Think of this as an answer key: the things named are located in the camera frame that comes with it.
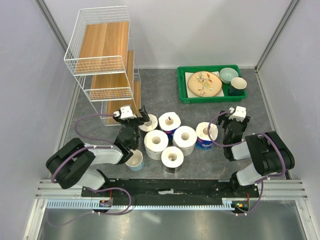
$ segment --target gray table surface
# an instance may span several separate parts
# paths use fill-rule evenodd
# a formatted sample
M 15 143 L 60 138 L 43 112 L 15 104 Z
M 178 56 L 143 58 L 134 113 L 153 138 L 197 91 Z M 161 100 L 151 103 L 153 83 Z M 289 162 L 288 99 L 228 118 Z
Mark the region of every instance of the gray table surface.
M 179 88 L 176 69 L 142 69 L 141 76 L 141 103 L 146 111 L 157 117 L 166 112 L 176 112 L 182 126 L 190 126 L 196 129 L 201 122 L 209 122 L 221 110 L 230 107 L 242 106 L 246 108 L 247 115 L 251 117 L 244 136 L 252 133 L 261 133 L 271 130 L 263 97 L 258 80 L 253 69 L 242 69 L 242 77 L 247 81 L 247 98 L 241 102 L 222 103 L 194 103 L 182 104 L 179 99 Z M 94 105 L 100 109 L 100 103 Z M 77 137 L 74 124 L 77 119 L 85 115 L 93 114 L 94 109 L 81 91 L 74 110 L 67 140 Z M 88 136 L 95 136 L 114 140 L 121 126 L 104 126 L 98 117 L 84 120 L 79 130 Z M 222 142 L 223 129 L 219 127 L 217 141 Z M 90 144 L 102 144 L 101 142 L 82 139 Z M 109 178 L 166 178 L 166 179 L 221 179 L 226 180 L 231 174 L 239 171 L 251 163 L 251 159 L 229 162 L 225 159 L 222 147 L 214 146 L 210 150 L 194 148 L 191 155 L 186 156 L 182 169 L 178 173 L 167 173 L 162 168 L 160 160 L 150 159 L 145 150 L 143 140 L 139 149 L 143 153 L 144 167 L 140 171 L 130 171 L 125 164 L 102 164 L 97 166 Z

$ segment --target metal floor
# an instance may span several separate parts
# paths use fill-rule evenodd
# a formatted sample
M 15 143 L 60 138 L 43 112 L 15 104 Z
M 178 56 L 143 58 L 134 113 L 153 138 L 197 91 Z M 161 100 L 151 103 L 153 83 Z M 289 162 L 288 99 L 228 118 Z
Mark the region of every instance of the metal floor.
M 53 224 L 89 210 L 47 209 Z M 61 227 L 44 227 L 45 240 L 306 240 L 294 202 L 260 202 L 248 216 L 222 211 L 136 210 L 90 214 Z

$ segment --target white wall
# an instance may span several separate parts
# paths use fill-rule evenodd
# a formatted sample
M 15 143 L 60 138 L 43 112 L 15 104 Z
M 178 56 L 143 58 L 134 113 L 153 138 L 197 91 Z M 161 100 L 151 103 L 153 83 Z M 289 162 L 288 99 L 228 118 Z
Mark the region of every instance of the white wall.
M 320 223 L 320 1 L 300 1 L 260 71 L 280 136 Z
M 22 239 L 75 80 L 33 0 L 0 2 L 0 239 Z
M 79 9 L 127 5 L 140 68 L 255 66 L 290 0 L 45 0 L 69 42 Z

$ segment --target dark green mug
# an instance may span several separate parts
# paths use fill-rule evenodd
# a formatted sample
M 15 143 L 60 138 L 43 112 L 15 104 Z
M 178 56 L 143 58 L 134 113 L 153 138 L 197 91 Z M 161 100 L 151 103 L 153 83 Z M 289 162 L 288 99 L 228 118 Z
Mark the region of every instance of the dark green mug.
M 229 96 L 242 96 L 244 95 L 247 87 L 247 81 L 242 77 L 232 78 L 229 88 Z

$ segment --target black mounting base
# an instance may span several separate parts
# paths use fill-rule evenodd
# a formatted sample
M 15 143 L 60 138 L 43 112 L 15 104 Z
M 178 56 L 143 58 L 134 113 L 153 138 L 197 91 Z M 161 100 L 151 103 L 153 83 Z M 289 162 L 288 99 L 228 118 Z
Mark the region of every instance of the black mounting base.
M 205 179 L 109 179 L 104 188 L 126 189 L 132 197 L 133 206 L 200 206 L 221 205 L 222 198 L 258 198 L 254 185 L 231 190 L 229 181 Z M 173 190 L 174 194 L 159 192 Z M 109 192 L 94 193 L 82 188 L 82 197 L 105 198 Z M 113 205 L 127 205 L 128 197 L 122 191 L 112 191 Z

